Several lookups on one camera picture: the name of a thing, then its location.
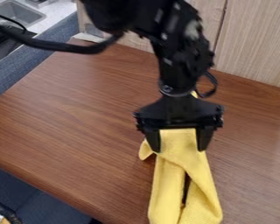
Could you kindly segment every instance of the cabinet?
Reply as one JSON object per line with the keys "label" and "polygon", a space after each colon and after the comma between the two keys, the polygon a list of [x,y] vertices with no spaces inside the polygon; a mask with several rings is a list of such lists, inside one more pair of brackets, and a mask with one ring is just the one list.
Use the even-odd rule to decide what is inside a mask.
{"label": "cabinet", "polygon": [[[199,10],[201,17],[204,20],[205,33],[212,45],[217,40],[219,34],[219,28],[221,25],[222,12],[226,0],[186,0]],[[83,10],[82,4],[78,1],[80,30],[85,31],[85,24],[89,23],[89,19]],[[140,39],[134,33],[127,33],[125,37],[119,42],[120,44],[135,47],[140,50],[151,50],[150,42],[147,39]]]}
{"label": "cabinet", "polygon": [[[204,20],[216,70],[280,87],[280,0],[186,1]],[[80,12],[82,31],[88,22]],[[133,33],[120,43],[151,52],[148,40]]]}

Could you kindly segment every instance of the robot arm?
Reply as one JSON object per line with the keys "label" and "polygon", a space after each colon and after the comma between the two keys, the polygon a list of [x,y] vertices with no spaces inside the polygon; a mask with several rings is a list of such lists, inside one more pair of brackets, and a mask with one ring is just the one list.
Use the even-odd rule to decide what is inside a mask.
{"label": "robot arm", "polygon": [[132,31],[150,40],[159,62],[162,98],[135,113],[137,127],[160,152],[161,129],[195,128],[198,149],[207,148],[213,133],[222,127],[224,108],[191,95],[206,75],[215,93],[216,79],[207,71],[214,53],[203,35],[198,12],[184,0],[83,0],[98,29],[110,33]]}

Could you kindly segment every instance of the black cable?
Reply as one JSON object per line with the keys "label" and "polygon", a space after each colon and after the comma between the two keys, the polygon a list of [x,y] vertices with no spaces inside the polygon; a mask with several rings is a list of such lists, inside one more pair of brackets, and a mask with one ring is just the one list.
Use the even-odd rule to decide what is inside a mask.
{"label": "black cable", "polygon": [[206,93],[201,93],[197,88],[195,89],[196,94],[200,97],[200,98],[207,98],[210,97],[212,95],[214,95],[217,92],[217,87],[218,87],[218,81],[217,79],[209,72],[206,72],[204,74],[213,84],[213,89],[206,92]]}
{"label": "black cable", "polygon": [[4,19],[4,20],[7,20],[7,21],[10,21],[10,22],[12,22],[13,24],[16,24],[16,25],[18,25],[19,27],[21,27],[21,28],[23,29],[23,34],[25,34],[25,33],[27,32],[27,29],[25,28],[25,26],[22,25],[21,23],[19,23],[18,21],[15,21],[14,19],[11,19],[11,18],[2,16],[2,15],[0,15],[0,18],[2,18],[2,19]]}
{"label": "black cable", "polygon": [[14,211],[1,203],[0,215],[2,215],[10,224],[23,224],[23,222],[16,216]]}
{"label": "black cable", "polygon": [[0,32],[17,42],[30,47],[38,48],[47,51],[66,52],[66,53],[82,53],[82,54],[97,54],[103,52],[107,47],[113,45],[118,39],[123,36],[123,33],[116,34],[103,42],[90,46],[70,45],[59,42],[45,41],[35,38],[27,38],[14,31],[8,30],[0,25]]}

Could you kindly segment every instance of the table surface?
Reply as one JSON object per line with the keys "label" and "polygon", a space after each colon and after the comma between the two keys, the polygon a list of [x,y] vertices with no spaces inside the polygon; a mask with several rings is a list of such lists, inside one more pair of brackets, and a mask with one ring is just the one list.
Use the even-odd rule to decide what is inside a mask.
{"label": "table surface", "polygon": [[[224,223],[280,224],[280,88],[214,74],[226,125],[207,155]],[[126,46],[55,53],[0,97],[0,167],[103,223],[148,223],[154,159],[137,157],[132,112],[157,80],[154,56]]]}

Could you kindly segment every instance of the yellow towel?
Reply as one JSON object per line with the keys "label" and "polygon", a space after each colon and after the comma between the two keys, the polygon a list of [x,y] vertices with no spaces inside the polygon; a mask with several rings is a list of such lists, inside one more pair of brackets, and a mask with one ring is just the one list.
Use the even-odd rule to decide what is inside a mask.
{"label": "yellow towel", "polygon": [[2,219],[1,224],[10,224],[10,223],[6,219]]}
{"label": "yellow towel", "polygon": [[[221,205],[206,153],[199,152],[195,129],[161,130],[161,153],[157,154],[150,197],[150,224],[219,224]],[[146,140],[139,157],[153,151]],[[191,178],[183,205],[185,175]]]}

